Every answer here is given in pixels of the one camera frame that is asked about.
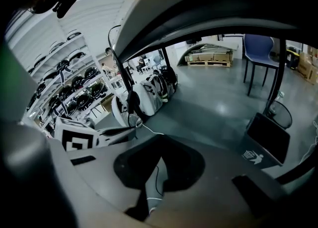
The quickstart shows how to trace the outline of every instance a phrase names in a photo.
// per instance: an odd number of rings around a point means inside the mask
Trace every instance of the concrete floor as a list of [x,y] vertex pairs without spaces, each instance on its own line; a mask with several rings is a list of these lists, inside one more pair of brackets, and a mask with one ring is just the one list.
[[[247,96],[251,67],[246,83],[243,83],[244,70],[244,59],[234,60],[231,68],[175,68],[179,79],[177,92],[146,125],[155,132],[233,150],[240,143],[249,120],[256,112],[263,111],[274,77],[274,70],[269,69],[262,87],[265,68],[256,67],[253,88]],[[317,85],[285,68],[280,90],[285,93],[283,103],[292,114],[293,125],[287,129],[291,139],[284,165],[264,170],[273,177],[295,167],[314,143],[313,120],[318,115]],[[98,128],[109,126],[119,126],[112,115],[97,125]],[[148,134],[151,132],[143,127],[137,131],[139,138]]]

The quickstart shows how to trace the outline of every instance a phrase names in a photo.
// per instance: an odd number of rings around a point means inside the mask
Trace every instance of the white shelving unit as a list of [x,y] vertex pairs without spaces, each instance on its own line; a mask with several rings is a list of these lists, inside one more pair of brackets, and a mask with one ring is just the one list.
[[[33,79],[38,82],[39,84],[42,81],[43,75],[45,72],[47,72],[50,69],[56,69],[57,64],[67,59],[70,53],[72,53],[75,50],[81,50],[82,52],[86,53],[86,55],[80,59],[78,59],[74,64],[71,64],[68,66],[69,69],[72,69],[72,73],[68,73],[64,71],[65,76],[65,82],[72,80],[74,77],[78,75],[79,72],[85,70],[88,67],[95,66],[99,69],[100,74],[94,77],[93,79],[90,79],[87,81],[83,88],[77,90],[76,92],[72,93],[66,100],[64,100],[64,104],[66,105],[69,103],[74,97],[78,96],[85,88],[93,84],[94,82],[98,81],[99,79],[103,79],[107,86],[107,93],[104,98],[99,98],[98,100],[95,100],[92,105],[90,105],[86,110],[82,111],[78,115],[78,119],[83,119],[86,114],[90,112],[92,108],[97,106],[103,99],[111,95],[112,93],[114,95],[119,95],[120,93],[124,92],[125,89],[123,87],[121,88],[114,88],[112,86],[112,83],[115,81],[121,80],[121,76],[116,76],[112,79],[109,79],[106,74],[103,72],[101,65],[99,64],[96,56],[91,54],[89,51],[89,48],[86,44],[84,36],[81,34],[70,41],[66,42],[65,44],[61,45],[59,48],[57,48],[54,52],[49,54],[32,72],[31,76]],[[30,109],[25,113],[25,118],[34,120],[41,112],[41,110],[45,107],[45,105],[49,102],[49,100],[62,88],[62,82],[60,75],[57,75],[54,79],[52,79],[48,84],[46,84],[45,89],[41,92],[41,96],[39,99],[36,99],[35,102],[32,104]],[[60,105],[57,108],[58,111],[62,110],[62,106]],[[52,117],[48,117],[44,124],[39,127],[40,130],[44,130],[45,127],[52,121]]]
[[47,55],[47,57],[34,69],[31,74],[32,78],[35,81],[40,82],[45,72],[49,69],[55,69],[58,63],[63,59],[66,59],[71,52],[82,49],[85,46],[86,42],[82,34],[61,45],[54,52]]

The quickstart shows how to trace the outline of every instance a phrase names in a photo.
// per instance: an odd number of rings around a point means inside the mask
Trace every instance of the blue chair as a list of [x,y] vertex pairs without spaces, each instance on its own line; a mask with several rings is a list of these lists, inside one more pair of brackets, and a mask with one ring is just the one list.
[[159,68],[161,67],[161,58],[159,56],[155,56],[154,57],[154,65],[152,65],[152,67],[158,69],[158,66]]
[[262,66],[262,67],[266,67],[265,77],[264,77],[262,86],[264,86],[265,84],[268,68],[275,69],[275,77],[272,84],[272,88],[268,96],[268,99],[269,99],[272,95],[276,78],[277,78],[277,72],[278,72],[278,63],[272,61],[269,58],[269,53],[274,46],[274,40],[269,36],[251,35],[251,34],[245,34],[243,39],[244,39],[244,45],[245,45],[245,56],[247,58],[244,81],[243,81],[244,83],[245,83],[246,74],[247,74],[248,62],[250,61],[253,64],[252,76],[250,79],[247,95],[250,94],[250,91],[252,89],[255,66]]

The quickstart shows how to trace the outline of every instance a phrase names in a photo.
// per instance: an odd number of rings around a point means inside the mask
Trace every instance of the chair leg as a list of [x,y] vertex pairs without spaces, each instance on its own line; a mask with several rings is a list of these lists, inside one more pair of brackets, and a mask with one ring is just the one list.
[[249,83],[249,88],[248,88],[248,93],[247,93],[247,95],[250,94],[250,90],[252,89],[253,79],[254,79],[254,73],[255,73],[255,64],[253,64],[253,67],[252,67],[252,76],[251,76],[251,78],[250,78],[250,83]]
[[270,100],[270,98],[272,97],[272,93],[273,93],[273,90],[274,90],[274,86],[275,86],[275,84],[276,84],[277,71],[278,71],[278,70],[275,69],[275,76],[274,76],[272,88],[270,89],[270,93],[269,93],[269,96],[268,96],[267,100]]
[[262,87],[264,87],[264,84],[265,84],[265,81],[266,81],[267,72],[268,72],[268,67],[266,68],[265,77],[264,77],[264,80],[263,80]]
[[248,59],[246,60],[245,74],[244,74],[244,80],[243,80],[243,83],[245,83],[245,80],[246,80],[247,67],[248,67]]

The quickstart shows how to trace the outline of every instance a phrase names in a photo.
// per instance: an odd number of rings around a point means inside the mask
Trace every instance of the trash bin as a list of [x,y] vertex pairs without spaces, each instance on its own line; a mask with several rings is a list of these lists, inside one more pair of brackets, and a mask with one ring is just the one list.
[[260,169],[282,166],[289,139],[290,135],[283,128],[257,113],[248,125],[236,152]]
[[286,50],[286,66],[292,70],[295,70],[299,64],[299,54],[296,53],[296,49],[289,47]]

